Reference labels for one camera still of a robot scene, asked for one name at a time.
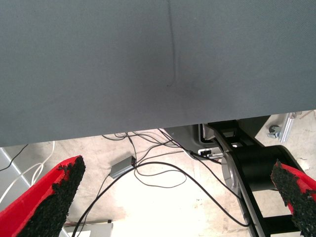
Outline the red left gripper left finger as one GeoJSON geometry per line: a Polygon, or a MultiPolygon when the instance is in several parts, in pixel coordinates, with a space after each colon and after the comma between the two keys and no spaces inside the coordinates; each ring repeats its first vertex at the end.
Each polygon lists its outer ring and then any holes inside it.
{"type": "Polygon", "coordinates": [[[2,237],[57,237],[85,172],[82,156],[66,159],[0,213],[2,237]]]}

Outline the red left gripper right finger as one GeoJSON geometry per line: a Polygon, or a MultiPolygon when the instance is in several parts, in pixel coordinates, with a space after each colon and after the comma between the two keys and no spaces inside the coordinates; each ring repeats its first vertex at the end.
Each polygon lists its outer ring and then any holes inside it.
{"type": "Polygon", "coordinates": [[[292,214],[292,222],[304,237],[316,235],[316,181],[306,173],[277,161],[271,180],[284,205],[292,214]]]}

